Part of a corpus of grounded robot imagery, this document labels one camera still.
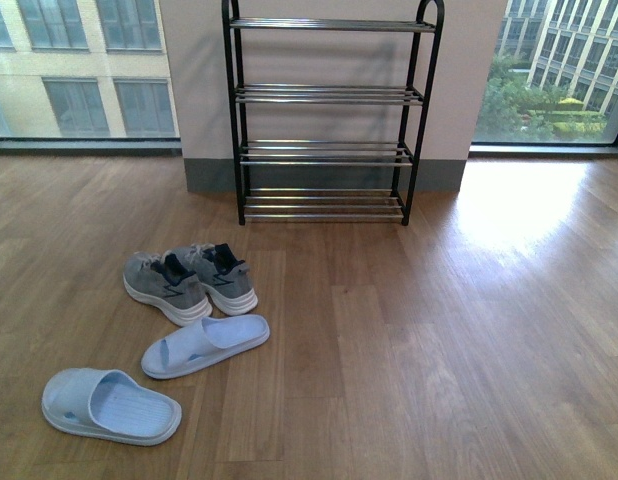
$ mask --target white wall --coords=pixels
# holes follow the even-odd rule
[[[507,0],[445,0],[445,26],[423,159],[466,160],[506,4]],[[171,0],[161,2],[161,9],[183,155],[230,158],[221,2]],[[273,17],[406,20],[415,17],[416,9],[417,2],[406,0],[249,0],[241,4],[242,16]],[[432,13],[435,6],[430,5],[429,10]],[[410,36],[398,35],[402,36],[243,31],[247,80],[401,84]],[[393,140],[396,136],[393,119],[398,115],[393,110],[330,108],[254,108],[250,110],[250,132],[254,138],[333,135],[379,139],[389,135]],[[322,120],[304,115],[308,111]]]

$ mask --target building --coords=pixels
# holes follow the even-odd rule
[[[177,137],[154,0],[0,0],[0,137]]]
[[[554,0],[528,81],[559,85],[586,109],[609,114],[618,100],[618,0]]]
[[[547,0],[511,0],[500,26],[496,55],[531,61],[546,7]]]

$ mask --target greenery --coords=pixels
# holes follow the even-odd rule
[[[595,140],[604,130],[598,112],[569,98],[556,85],[544,89],[527,85],[527,75],[515,68],[517,60],[496,56],[478,116],[474,139],[483,142],[560,142]]]

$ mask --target slipper strap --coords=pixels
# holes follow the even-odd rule
[[[124,374],[118,370],[77,370],[58,391],[51,408],[62,416],[72,413],[83,425],[100,426],[91,414],[91,397],[102,379],[112,372]]]
[[[163,368],[169,369],[184,365],[192,356],[201,357],[218,352],[208,339],[203,327],[204,319],[200,319],[191,325],[176,330],[162,340]]]

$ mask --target floor-to-ceiling window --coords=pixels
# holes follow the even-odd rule
[[[618,0],[509,0],[477,143],[618,138]]]
[[[0,0],[0,139],[177,137],[157,0]]]

